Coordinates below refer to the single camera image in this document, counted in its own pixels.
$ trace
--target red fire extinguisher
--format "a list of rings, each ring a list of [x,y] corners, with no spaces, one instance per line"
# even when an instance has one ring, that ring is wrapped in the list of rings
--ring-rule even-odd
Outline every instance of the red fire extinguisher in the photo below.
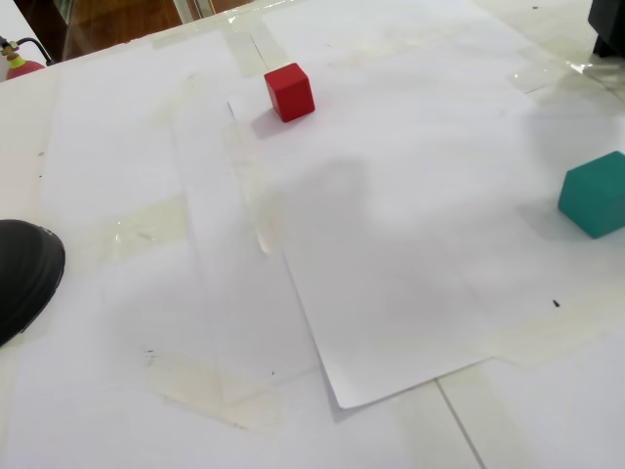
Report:
[[[0,36],[0,46],[2,47],[2,55],[7,58],[9,62],[9,71],[7,72],[7,80],[11,78],[15,78],[17,76],[26,75],[31,71],[40,70],[41,68],[45,68],[42,64],[38,64],[33,61],[25,61],[20,54],[16,51],[20,48],[20,45],[24,42],[33,42],[43,54],[43,57],[46,58],[46,65],[50,66],[54,64],[52,58],[48,55],[43,46],[31,37],[24,37],[17,42],[9,42],[4,37]]]

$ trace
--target black device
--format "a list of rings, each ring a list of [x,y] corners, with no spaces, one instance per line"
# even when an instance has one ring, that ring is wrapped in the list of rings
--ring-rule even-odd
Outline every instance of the black device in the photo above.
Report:
[[[65,249],[49,230],[0,220],[0,345],[23,332],[63,278]]]
[[[593,54],[625,57],[625,0],[594,0],[588,22],[599,34]]]

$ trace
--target wooden block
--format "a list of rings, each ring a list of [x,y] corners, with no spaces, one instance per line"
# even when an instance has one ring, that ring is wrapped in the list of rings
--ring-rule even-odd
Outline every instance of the wooden block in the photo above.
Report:
[[[559,208],[591,237],[625,227],[625,154],[614,151],[568,171]]]
[[[273,108],[282,122],[314,111],[311,83],[299,65],[290,64],[265,75]]]

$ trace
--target green cube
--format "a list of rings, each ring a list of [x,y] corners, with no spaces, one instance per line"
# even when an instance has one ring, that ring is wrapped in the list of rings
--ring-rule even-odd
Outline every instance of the green cube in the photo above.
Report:
[[[592,237],[625,227],[625,154],[614,151],[568,171],[558,207]]]

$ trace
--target red cube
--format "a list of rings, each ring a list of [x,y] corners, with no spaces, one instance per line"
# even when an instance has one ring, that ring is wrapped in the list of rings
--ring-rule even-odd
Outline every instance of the red cube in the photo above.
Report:
[[[290,64],[265,75],[273,108],[282,122],[314,111],[311,82],[299,65]]]

